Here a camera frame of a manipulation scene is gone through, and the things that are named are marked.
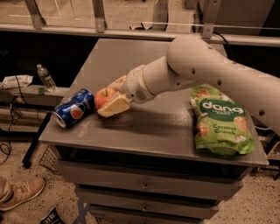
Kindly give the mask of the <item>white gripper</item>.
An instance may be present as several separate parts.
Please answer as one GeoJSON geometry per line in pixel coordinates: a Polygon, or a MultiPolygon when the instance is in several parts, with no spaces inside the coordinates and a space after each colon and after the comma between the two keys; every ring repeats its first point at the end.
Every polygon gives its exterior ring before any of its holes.
{"type": "Polygon", "coordinates": [[[127,75],[113,81],[108,88],[117,92],[97,110],[97,113],[103,117],[111,117],[130,109],[132,100],[142,104],[156,97],[146,87],[144,65],[132,69],[127,75]]]}

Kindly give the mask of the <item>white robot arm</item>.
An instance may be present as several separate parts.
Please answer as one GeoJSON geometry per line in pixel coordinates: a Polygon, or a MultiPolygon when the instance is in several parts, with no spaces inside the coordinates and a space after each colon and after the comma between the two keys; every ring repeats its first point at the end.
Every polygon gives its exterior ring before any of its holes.
{"type": "Polygon", "coordinates": [[[280,79],[223,56],[202,38],[175,38],[166,55],[132,69],[109,85],[116,93],[98,114],[110,117],[167,91],[209,84],[280,134],[280,79]]]}

